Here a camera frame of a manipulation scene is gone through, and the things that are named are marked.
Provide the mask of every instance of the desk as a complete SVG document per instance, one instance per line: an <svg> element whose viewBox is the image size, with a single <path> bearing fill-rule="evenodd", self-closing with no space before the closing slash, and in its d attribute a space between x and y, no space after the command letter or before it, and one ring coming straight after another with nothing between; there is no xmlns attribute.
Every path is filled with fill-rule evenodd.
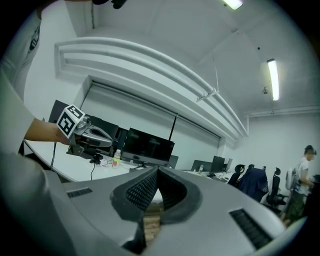
<svg viewBox="0 0 320 256"><path fill-rule="evenodd" d="M203 171L203 172L199 173L198 171L188 171L187 170L186 172L189 173L189 174L198 175L198 176L210 179L210 180L219 181L219 182L223 182L223 183L228 183L228 181L230 179L229 178L229 179L225 179L224 180L224 177L222 177L222 175L225 175L225 174L222 173L222 172L217 173L217 174L220 174L220 175L214 176L214 177L208 177L208 175L209 175L208 171Z"/></svg>
<svg viewBox="0 0 320 256"><path fill-rule="evenodd" d="M40 142L40 141L29 141L24 140L27 146L33 151L33 153L41 159L47 166L51 165L52 157L54 154L54 143L53 142ZM55 147L55 157L52 169L62 177L66 178L71 182L83 182L90 181L90 173L93 168L92 179L104 179L117 175L129 173L129 168L136 166L127 164L127 162L120 160L120 165L117 169L107 166L99 166L90 163L88 159L84 159L79 156L66 154L69 146L57 143ZM112 157L102 155L103 159L111 160ZM162 196L157 190L154 201L162 201Z"/></svg>
<svg viewBox="0 0 320 256"><path fill-rule="evenodd" d="M230 180L231 176L234 174L235 172L234 171L231 171L231 172L217 172L215 173L216 177L219 178L219 179L225 179L225 178L228 178L227 179L227 182ZM238 180L240 180L243 175L245 175L245 171L243 173L240 174Z"/></svg>

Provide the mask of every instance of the ceiling light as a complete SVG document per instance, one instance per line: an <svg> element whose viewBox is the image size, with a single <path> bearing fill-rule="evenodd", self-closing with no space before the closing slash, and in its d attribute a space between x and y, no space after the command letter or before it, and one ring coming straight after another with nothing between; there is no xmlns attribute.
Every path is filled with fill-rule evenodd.
<svg viewBox="0 0 320 256"><path fill-rule="evenodd" d="M240 0L223 0L223 1L234 10L242 6L242 2Z"/></svg>
<svg viewBox="0 0 320 256"><path fill-rule="evenodd" d="M271 76L272 97L274 101L277 101L279 100L279 78L278 78L277 63L273 58L269 59L266 63L268 63L270 76Z"/></svg>

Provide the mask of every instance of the water bottle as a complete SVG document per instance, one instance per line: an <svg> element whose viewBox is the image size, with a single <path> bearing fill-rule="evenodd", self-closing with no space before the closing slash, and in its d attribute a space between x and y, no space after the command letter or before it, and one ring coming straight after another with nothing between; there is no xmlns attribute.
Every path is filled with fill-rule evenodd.
<svg viewBox="0 0 320 256"><path fill-rule="evenodd" d="M121 155L121 150L117 149L113 156L112 168L116 169L119 167L120 155Z"/></svg>

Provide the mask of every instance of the office chair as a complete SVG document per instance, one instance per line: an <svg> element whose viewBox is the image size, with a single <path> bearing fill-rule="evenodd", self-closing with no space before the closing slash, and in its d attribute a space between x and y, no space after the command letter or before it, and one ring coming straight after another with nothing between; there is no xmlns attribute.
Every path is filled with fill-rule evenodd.
<svg viewBox="0 0 320 256"><path fill-rule="evenodd" d="M243 164L238 164L234 170L235 170L235 173L232 174L231 178L229 179L228 181L228 184L230 184L231 186L234 186L236 187L236 183L241 175L241 170L244 170L245 169L245 165Z"/></svg>
<svg viewBox="0 0 320 256"><path fill-rule="evenodd" d="M284 198L287 197L283 194L278 194L281 170L279 168L275 168L275 172L272 179L272 190L271 193L266 197L266 201L269 205L271 205L271 210L276 214L279 214L281 211L277 209L278 206L284 206L286 202Z"/></svg>
<svg viewBox="0 0 320 256"><path fill-rule="evenodd" d="M250 172L253 168L255 168L255 165L254 164L249 164L248 169L246 169L245 173Z"/></svg>

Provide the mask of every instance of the white t-shirt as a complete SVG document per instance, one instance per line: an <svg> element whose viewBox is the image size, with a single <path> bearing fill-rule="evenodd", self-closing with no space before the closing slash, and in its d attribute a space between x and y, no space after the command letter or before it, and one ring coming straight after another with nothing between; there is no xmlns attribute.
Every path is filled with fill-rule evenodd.
<svg viewBox="0 0 320 256"><path fill-rule="evenodd" d="M34 11L14 35L0 61L0 69L22 101L27 74L39 48L40 24L41 20Z"/></svg>
<svg viewBox="0 0 320 256"><path fill-rule="evenodd" d="M294 191L298 192L299 194L308 194L309 187L307 185L301 184L300 179L302 175L308 174L309 169L309 161L303 157L299 164L294 168L295 169L295 177L294 177Z"/></svg>
<svg viewBox="0 0 320 256"><path fill-rule="evenodd" d="M40 19L34 11L0 61L0 152L18 153L34 116L23 103L25 83L39 45Z"/></svg>

